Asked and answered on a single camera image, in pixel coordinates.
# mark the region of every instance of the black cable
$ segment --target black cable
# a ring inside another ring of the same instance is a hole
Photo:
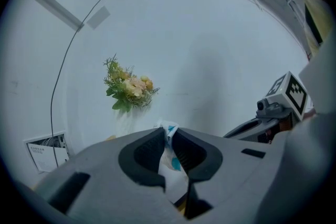
[[[54,140],[54,128],[53,128],[53,117],[52,117],[52,107],[53,107],[53,100],[54,100],[54,94],[55,94],[55,90],[56,90],[56,86],[57,86],[57,83],[58,83],[58,80],[59,80],[59,76],[61,75],[61,71],[62,71],[62,68],[63,68],[63,65],[64,65],[64,62],[65,62],[65,58],[68,54],[68,51],[69,51],[69,48],[72,44],[72,41],[74,40],[76,34],[78,33],[78,31],[82,28],[83,24],[84,24],[84,21],[86,20],[87,17],[89,17],[89,15],[91,14],[91,12],[93,11],[93,9],[98,5],[98,3],[100,2],[101,0],[98,0],[98,2],[93,6],[93,8],[90,10],[90,12],[88,13],[88,15],[84,18],[84,20],[81,22],[80,26],[78,27],[78,29],[76,30],[75,34],[73,35],[70,43],[69,43],[69,46],[64,54],[64,57],[63,57],[63,61],[62,61],[62,64],[61,64],[61,68],[59,69],[59,72],[58,72],[58,76],[57,76],[57,80],[56,80],[56,83],[55,83],[55,86],[54,86],[54,89],[53,89],[53,93],[51,95],[51,102],[50,102],[50,121],[51,121],[51,137],[52,139]],[[56,158],[56,153],[55,153],[55,145],[53,143],[53,149],[54,151],[54,157],[55,157],[55,161],[56,161],[56,165],[58,167],[58,162],[57,162],[57,158]]]

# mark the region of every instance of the artificial flower bouquet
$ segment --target artificial flower bouquet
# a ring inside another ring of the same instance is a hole
[[[107,66],[105,84],[109,87],[106,95],[112,95],[117,101],[112,109],[129,112],[132,107],[142,108],[152,101],[152,95],[160,88],[154,88],[153,82],[146,76],[140,79],[133,74],[133,67],[123,69],[117,62],[117,58],[109,58],[104,62]]]

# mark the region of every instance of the blue object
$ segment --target blue object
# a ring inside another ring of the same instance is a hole
[[[175,170],[181,171],[181,165],[180,165],[179,159],[173,158],[172,159],[172,166]]]

